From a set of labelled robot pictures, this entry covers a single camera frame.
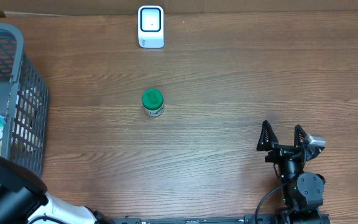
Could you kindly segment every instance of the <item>wood grain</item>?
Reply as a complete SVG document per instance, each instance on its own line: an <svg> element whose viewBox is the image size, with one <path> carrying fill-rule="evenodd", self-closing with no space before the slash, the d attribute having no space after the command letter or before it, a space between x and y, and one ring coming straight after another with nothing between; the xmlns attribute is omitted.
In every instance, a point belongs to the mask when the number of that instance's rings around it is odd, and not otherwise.
<svg viewBox="0 0 358 224"><path fill-rule="evenodd" d="M161 6L166 14L358 10L358 0L0 0L0 9L7 16L12 12L13 16L137 15L144 5Z"/></svg>
<svg viewBox="0 0 358 224"><path fill-rule="evenodd" d="M112 217L238 217L278 185L256 152L267 119L327 147L323 212L358 222L358 12L167 15L141 49L136 16L0 19L20 28L50 88L43 180ZM143 111L148 88L166 110ZM282 206L280 194L261 212Z"/></svg>

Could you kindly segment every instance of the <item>black cable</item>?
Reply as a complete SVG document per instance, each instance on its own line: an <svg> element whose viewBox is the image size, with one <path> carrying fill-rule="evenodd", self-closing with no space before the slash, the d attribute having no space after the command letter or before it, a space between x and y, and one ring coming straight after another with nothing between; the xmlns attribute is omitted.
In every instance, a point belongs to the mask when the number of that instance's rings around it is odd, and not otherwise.
<svg viewBox="0 0 358 224"><path fill-rule="evenodd" d="M306 165L306 147L303 147L303 164L302 164L302 171L303 168L305 168Z"/></svg>
<svg viewBox="0 0 358 224"><path fill-rule="evenodd" d="M67 223L64 223L64 222L62 222L62 221L60 221L60 220L57 220L56 218L48 217L48 216L46 216L46 215L44 215L44 216L42 216L42 217L37 217L37 218L33 219L31 222L29 222L28 224L33 224L33 223L35 223L35 222L38 221L38 220L43 220L43 221L48 220L48 221L55 222L55 223L57 223L57 224L67 224Z"/></svg>
<svg viewBox="0 0 358 224"><path fill-rule="evenodd" d="M259 224L259 222L258 222L258 212L259 212L260 206L262 206L262 204L266 201L266 199L268 199L270 196L272 196L272 194L274 194L276 191L280 190L284 186L288 185L289 183L290 183L290 181L287 181L287 182L283 183L282 185L278 186L276 189L272 190L271 192L269 192L266 196L264 196L261 199L261 201L259 202L258 207L256 207L256 211L255 211L255 224Z"/></svg>
<svg viewBox="0 0 358 224"><path fill-rule="evenodd" d="M273 163L273 169L274 169L274 172L276 173L277 179L280 180L280 176L278 175L275 163Z"/></svg>
<svg viewBox="0 0 358 224"><path fill-rule="evenodd" d="M295 210L296 210L295 207L290 208L290 209L288 210L287 214L285 214L284 220L287 220L287 218L288 218L288 217L291 215L291 213L293 213Z"/></svg>

